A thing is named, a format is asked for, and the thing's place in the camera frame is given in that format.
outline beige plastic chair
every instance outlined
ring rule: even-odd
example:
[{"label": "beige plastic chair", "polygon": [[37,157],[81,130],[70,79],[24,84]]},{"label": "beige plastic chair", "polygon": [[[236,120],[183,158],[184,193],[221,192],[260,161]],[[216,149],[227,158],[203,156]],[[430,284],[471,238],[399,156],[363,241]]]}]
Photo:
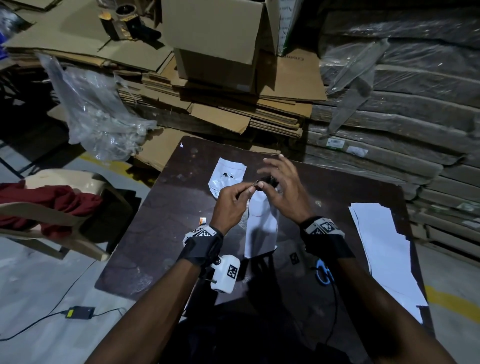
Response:
[{"label": "beige plastic chair", "polygon": [[[120,195],[118,191],[108,183],[107,180],[105,180],[105,178],[96,173],[78,170],[51,169],[41,170],[37,174],[25,178],[25,187],[27,189],[59,185],[69,185],[77,193],[87,192],[96,195],[102,195],[105,190],[109,190],[117,199],[128,207],[130,213],[132,212],[132,207],[123,196]],[[51,239],[43,236],[40,230],[40,224],[25,231],[0,229],[0,236],[14,240],[29,248],[60,259],[62,259],[68,252],[67,249],[74,250],[100,261],[107,260],[109,257],[107,252],[100,249],[80,233],[80,227],[90,216],[77,217],[29,202],[0,204],[0,215],[18,216],[48,224],[72,227],[72,233],[61,239]],[[47,239],[67,249],[60,249],[57,251],[38,239]]]}]

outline person's right hand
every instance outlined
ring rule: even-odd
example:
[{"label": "person's right hand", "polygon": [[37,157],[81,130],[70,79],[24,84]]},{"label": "person's right hand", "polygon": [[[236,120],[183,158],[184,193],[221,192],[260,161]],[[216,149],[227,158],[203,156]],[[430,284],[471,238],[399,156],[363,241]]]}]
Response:
[{"label": "person's right hand", "polygon": [[301,224],[306,219],[315,216],[308,201],[307,191],[302,186],[297,169],[282,154],[278,159],[264,158],[268,167],[263,167],[257,173],[270,173],[282,187],[283,194],[265,182],[258,182],[258,187],[268,197],[268,200],[283,216]]}]

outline black wristband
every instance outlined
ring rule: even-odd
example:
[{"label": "black wristband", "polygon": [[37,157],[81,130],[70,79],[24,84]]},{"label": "black wristband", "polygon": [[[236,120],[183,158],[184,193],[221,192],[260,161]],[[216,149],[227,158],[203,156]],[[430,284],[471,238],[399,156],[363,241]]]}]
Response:
[{"label": "black wristband", "polygon": [[223,234],[216,228],[205,225],[187,233],[183,242],[185,246],[177,260],[187,259],[206,268],[218,257],[223,244]]},{"label": "black wristband", "polygon": [[309,218],[300,225],[305,250],[325,262],[355,257],[345,241],[345,234],[332,220],[322,216]]}]

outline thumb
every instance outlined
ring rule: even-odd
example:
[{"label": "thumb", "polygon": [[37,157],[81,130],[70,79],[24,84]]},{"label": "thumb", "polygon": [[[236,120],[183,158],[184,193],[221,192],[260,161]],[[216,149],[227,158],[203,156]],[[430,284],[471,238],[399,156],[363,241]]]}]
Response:
[{"label": "thumb", "polygon": [[281,198],[277,190],[273,188],[271,184],[268,184],[265,182],[258,182],[258,187],[260,187],[262,189],[262,192],[264,192],[265,195],[267,195],[267,198],[270,201],[270,203],[276,206],[276,203]]},{"label": "thumb", "polygon": [[240,196],[238,197],[237,203],[246,207],[247,201],[251,198],[254,192],[255,192],[255,187],[250,186],[240,194]]}]

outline hand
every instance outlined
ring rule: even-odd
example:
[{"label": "hand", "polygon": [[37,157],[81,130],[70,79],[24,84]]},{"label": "hand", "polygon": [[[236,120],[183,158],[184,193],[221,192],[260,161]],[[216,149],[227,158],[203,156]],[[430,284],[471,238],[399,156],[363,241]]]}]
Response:
[{"label": "hand", "polygon": [[297,169],[282,154],[278,159],[264,158],[269,167],[263,167],[257,173],[270,173],[282,186],[283,195],[268,183],[258,182],[258,187],[268,197],[273,206],[278,208],[283,216],[301,224],[306,219],[315,216],[308,201],[307,191],[302,186]]},{"label": "hand", "polygon": [[252,185],[252,182],[242,182],[222,188],[216,200],[210,226],[225,235],[237,225],[247,209],[247,201],[255,192],[255,187]]}]

